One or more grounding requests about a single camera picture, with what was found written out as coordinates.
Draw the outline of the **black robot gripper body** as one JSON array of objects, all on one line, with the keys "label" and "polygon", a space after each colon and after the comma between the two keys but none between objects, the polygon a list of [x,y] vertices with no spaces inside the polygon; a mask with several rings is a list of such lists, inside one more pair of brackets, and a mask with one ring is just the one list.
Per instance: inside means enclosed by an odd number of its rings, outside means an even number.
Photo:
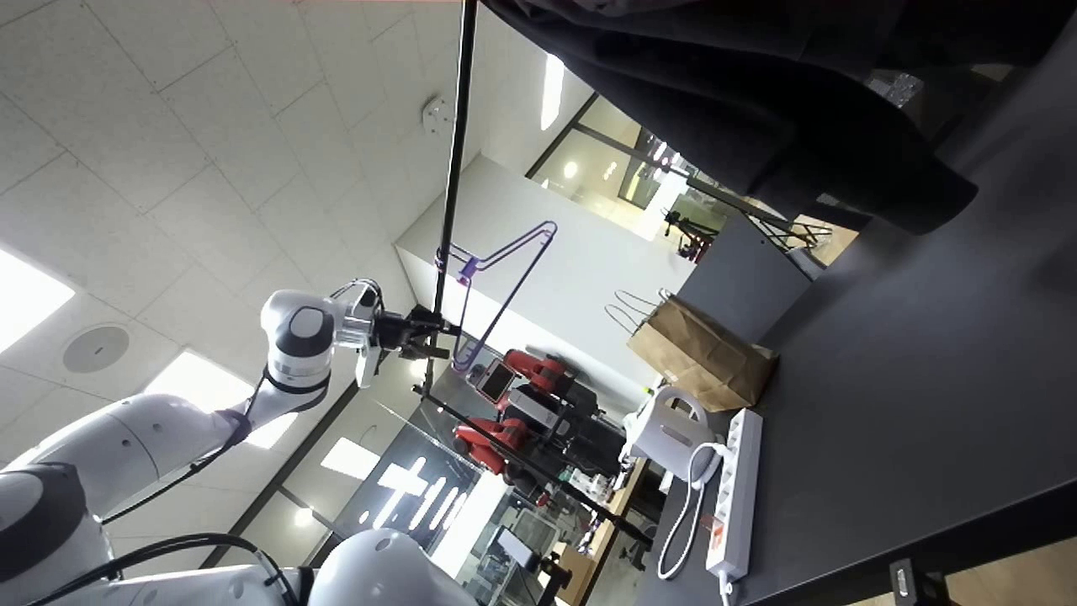
[{"label": "black robot gripper body", "polygon": [[408,360],[435,358],[432,336],[440,330],[440,317],[411,311],[408,317],[381,313],[373,323],[373,343],[381,351],[396,351]]}]

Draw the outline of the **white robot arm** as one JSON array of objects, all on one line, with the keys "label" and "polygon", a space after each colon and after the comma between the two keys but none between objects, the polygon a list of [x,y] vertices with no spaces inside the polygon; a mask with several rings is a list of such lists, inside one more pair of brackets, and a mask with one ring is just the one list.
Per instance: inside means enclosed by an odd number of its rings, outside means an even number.
[{"label": "white robot arm", "polygon": [[392,352],[429,358],[447,323],[394,313],[373,281],[326,296],[272,294],[260,311],[266,364],[251,396],[201,409],[175,395],[134,395],[46,434],[0,471],[0,606],[475,606],[405,532],[348,535],[318,564],[253,547],[243,564],[144,574],[138,564],[201,547],[201,532],[126,555],[105,528],[206,471],[275,418],[318,408],[330,358],[349,351],[363,378]]}]

